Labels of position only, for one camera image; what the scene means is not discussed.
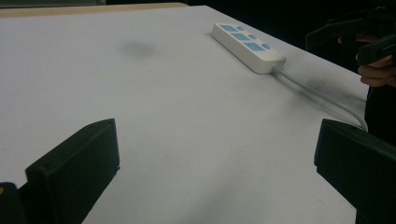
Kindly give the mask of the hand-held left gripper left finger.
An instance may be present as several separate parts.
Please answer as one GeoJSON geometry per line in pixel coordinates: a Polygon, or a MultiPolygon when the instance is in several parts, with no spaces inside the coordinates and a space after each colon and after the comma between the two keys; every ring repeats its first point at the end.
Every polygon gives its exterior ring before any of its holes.
{"type": "Polygon", "coordinates": [[[81,224],[119,169],[116,121],[83,127],[26,168],[29,220],[81,224]]]}

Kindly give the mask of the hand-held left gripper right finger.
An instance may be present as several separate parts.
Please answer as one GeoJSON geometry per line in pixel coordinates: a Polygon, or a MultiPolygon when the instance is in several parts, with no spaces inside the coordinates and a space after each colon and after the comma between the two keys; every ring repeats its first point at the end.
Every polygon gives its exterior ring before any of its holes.
{"type": "Polygon", "coordinates": [[[314,164],[355,207],[355,224],[396,224],[396,147],[357,127],[325,119],[314,164]]]}

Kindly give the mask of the white power strip blue sockets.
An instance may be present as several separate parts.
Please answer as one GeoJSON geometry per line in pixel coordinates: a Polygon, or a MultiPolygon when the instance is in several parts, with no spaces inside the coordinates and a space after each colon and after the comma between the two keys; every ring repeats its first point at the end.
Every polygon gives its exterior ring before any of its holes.
{"type": "Polygon", "coordinates": [[[256,74],[270,74],[286,62],[285,56],[237,24],[215,23],[211,36],[256,74]]]}

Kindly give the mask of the beige wooden board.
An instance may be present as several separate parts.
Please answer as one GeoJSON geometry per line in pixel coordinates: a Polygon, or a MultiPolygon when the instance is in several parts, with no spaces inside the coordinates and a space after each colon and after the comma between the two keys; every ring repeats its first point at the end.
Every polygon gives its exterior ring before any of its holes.
{"type": "Polygon", "coordinates": [[[169,7],[186,7],[186,6],[187,4],[185,3],[171,2],[171,3],[147,3],[147,4],[128,4],[128,5],[106,5],[106,6],[82,6],[82,7],[0,8],[0,19],[107,13],[107,12],[145,10],[145,9],[169,8],[169,7]]]}

